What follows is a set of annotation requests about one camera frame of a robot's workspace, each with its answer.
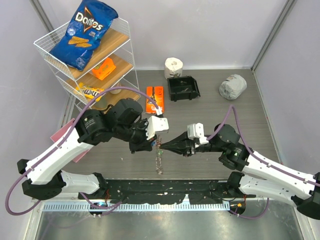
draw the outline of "doritos bag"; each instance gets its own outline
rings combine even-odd
[[[82,71],[117,17],[118,13],[103,2],[82,0],[66,29],[65,36],[50,53]]]

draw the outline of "black bin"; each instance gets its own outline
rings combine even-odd
[[[192,76],[170,77],[167,81],[171,101],[200,97],[197,81]]]

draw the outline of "wooden shelf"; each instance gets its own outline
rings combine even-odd
[[[105,95],[105,97],[108,105],[109,104],[115,105],[117,102],[119,102],[120,99],[131,98],[137,101],[140,98],[140,96],[136,94],[134,91],[124,90],[124,89],[122,89],[121,92],[119,92],[118,94],[112,94],[108,92]]]
[[[79,71],[78,69],[69,66],[70,72],[72,73],[74,79],[77,80],[81,78],[87,71],[92,69],[102,59],[104,59],[115,49],[124,44],[128,39],[129,37],[127,35],[109,28],[105,35],[102,37],[100,46],[96,50],[94,50],[91,60],[85,66],[83,71]]]
[[[94,88],[108,89],[123,75],[125,75],[127,72],[134,68],[132,64],[126,62],[125,60],[123,60],[115,54],[111,54],[109,58],[112,59],[115,65],[115,69],[104,80],[101,81],[100,79],[96,78],[88,72],[81,79],[79,79],[77,83],[79,84],[80,82],[82,82],[85,85],[92,86]],[[73,81],[72,79],[68,79],[67,83],[74,89],[77,86],[75,81]]]

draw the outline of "orange box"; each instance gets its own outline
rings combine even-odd
[[[156,104],[165,112],[165,97],[164,97],[164,87],[163,86],[147,86],[146,94],[155,100]],[[150,102],[149,99],[146,100],[145,111],[147,114],[155,114],[156,107]]]
[[[107,57],[102,63],[99,63],[91,70],[91,74],[101,81],[106,78],[113,70],[116,69],[114,61]]]

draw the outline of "gray bag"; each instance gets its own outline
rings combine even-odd
[[[239,97],[246,88],[246,80],[238,74],[233,74],[222,82],[219,87],[219,93],[222,97],[233,100]]]

